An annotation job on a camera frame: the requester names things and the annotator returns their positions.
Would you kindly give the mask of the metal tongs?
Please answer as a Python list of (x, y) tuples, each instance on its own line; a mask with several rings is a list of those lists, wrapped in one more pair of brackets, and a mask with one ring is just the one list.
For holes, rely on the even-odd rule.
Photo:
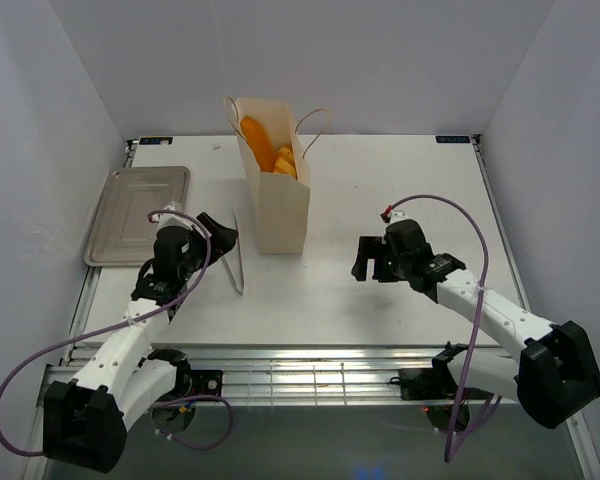
[(245, 276), (240, 237), (237, 237), (235, 246), (222, 258), (222, 262), (233, 289), (238, 295), (243, 296), (245, 291)]

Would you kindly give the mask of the striped baguette bread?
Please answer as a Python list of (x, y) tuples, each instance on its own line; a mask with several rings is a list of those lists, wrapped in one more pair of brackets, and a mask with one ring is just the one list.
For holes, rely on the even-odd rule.
[(290, 146), (282, 146), (276, 155), (273, 172), (297, 178), (295, 157)]

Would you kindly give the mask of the long orange bread loaf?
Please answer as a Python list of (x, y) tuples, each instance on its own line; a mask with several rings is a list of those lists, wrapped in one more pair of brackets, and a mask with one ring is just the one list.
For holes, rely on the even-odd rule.
[(240, 127), (260, 170), (272, 173), (276, 162), (276, 151), (265, 128), (250, 116), (241, 119)]

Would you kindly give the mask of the beige paper bag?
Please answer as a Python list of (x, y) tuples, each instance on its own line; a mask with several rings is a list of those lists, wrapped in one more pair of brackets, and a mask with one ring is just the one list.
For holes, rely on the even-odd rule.
[[(255, 215), (259, 252), (270, 255), (303, 253), (311, 198), (310, 145), (299, 140), (300, 125), (283, 101), (261, 98), (227, 97), (223, 100), (227, 119), (236, 135)], [(294, 155), (295, 173), (275, 173), (266, 169), (248, 140), (244, 119), (262, 127), (274, 152), (287, 147)]]

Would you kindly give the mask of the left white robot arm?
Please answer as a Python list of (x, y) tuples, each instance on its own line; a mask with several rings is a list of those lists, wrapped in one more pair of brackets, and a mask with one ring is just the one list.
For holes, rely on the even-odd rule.
[(217, 397), (205, 392), (185, 353), (152, 345), (207, 268), (234, 249), (238, 231), (207, 213), (161, 210), (149, 220), (158, 226), (153, 255), (138, 272), (121, 328), (70, 380), (45, 392), (42, 448), (49, 459), (107, 473), (145, 412), (190, 415), (195, 403)]

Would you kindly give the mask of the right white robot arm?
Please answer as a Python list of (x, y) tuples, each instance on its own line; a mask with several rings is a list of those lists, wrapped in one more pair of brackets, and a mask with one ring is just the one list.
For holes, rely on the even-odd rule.
[(539, 425), (554, 429), (600, 397), (600, 370), (586, 331), (523, 310), (480, 288), (463, 262), (434, 253), (420, 225), (392, 221), (381, 236), (362, 236), (351, 271), (358, 281), (406, 282), (435, 304), (477, 323), (506, 357), (447, 343), (428, 368), (402, 376), (420, 398), (454, 397), (464, 388), (518, 402)]

